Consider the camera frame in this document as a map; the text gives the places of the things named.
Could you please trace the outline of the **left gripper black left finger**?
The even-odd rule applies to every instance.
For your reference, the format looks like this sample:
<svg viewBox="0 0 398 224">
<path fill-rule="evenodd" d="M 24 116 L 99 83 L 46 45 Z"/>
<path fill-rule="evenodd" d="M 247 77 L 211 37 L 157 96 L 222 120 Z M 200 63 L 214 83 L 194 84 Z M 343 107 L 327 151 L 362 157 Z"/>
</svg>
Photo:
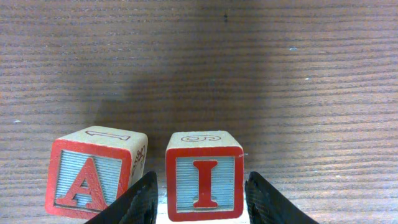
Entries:
<svg viewBox="0 0 398 224">
<path fill-rule="evenodd" d="M 155 224 L 157 207 L 157 175 L 150 171 L 85 224 Z"/>
</svg>

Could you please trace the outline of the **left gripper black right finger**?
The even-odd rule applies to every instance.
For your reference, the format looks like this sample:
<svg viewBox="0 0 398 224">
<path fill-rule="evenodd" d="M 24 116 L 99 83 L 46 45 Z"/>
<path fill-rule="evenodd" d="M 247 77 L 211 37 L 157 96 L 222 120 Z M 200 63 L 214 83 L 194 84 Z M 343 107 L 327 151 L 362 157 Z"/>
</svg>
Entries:
<svg viewBox="0 0 398 224">
<path fill-rule="evenodd" d="M 318 224 L 258 172 L 250 173 L 244 189 L 250 224 Z"/>
</svg>

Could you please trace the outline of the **red A block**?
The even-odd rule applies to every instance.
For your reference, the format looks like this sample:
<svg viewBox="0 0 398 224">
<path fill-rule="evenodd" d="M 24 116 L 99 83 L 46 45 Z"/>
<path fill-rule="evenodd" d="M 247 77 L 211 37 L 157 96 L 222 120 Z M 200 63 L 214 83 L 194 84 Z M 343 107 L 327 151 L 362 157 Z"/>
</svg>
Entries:
<svg viewBox="0 0 398 224">
<path fill-rule="evenodd" d="M 144 133 L 90 126 L 52 144 L 45 210 L 91 219 L 143 175 L 148 147 Z"/>
</svg>

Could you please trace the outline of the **red I block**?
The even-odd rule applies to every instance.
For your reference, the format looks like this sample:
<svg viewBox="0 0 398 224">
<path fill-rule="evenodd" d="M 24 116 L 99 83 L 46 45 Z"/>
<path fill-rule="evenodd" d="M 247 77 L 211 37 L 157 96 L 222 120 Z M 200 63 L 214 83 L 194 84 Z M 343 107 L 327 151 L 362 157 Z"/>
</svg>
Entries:
<svg viewBox="0 0 398 224">
<path fill-rule="evenodd" d="M 165 151 L 173 222 L 238 218 L 244 208 L 244 150 L 227 131 L 176 132 Z"/>
</svg>

